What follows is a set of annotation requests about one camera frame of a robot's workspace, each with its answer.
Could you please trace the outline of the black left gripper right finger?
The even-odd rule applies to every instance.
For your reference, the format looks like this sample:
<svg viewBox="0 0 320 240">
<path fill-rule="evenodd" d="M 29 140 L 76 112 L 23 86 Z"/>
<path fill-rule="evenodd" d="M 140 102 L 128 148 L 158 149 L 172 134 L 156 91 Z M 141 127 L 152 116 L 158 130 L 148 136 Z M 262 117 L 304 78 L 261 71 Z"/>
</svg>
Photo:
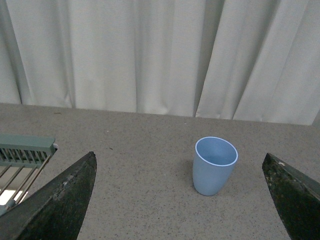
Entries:
<svg viewBox="0 0 320 240">
<path fill-rule="evenodd" d="M 320 183 L 267 153 L 262 170 L 277 213 L 292 240 L 320 238 Z"/>
</svg>

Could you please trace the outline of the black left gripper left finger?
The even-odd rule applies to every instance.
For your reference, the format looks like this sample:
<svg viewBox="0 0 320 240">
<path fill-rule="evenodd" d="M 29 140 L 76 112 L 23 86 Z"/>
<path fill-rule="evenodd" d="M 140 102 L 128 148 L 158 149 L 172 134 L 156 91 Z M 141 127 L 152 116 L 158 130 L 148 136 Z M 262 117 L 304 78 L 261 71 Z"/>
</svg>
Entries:
<svg viewBox="0 0 320 240">
<path fill-rule="evenodd" d="M 22 203 L 0 217 L 2 240 L 75 240 L 82 227 L 97 172 L 88 152 Z"/>
</svg>

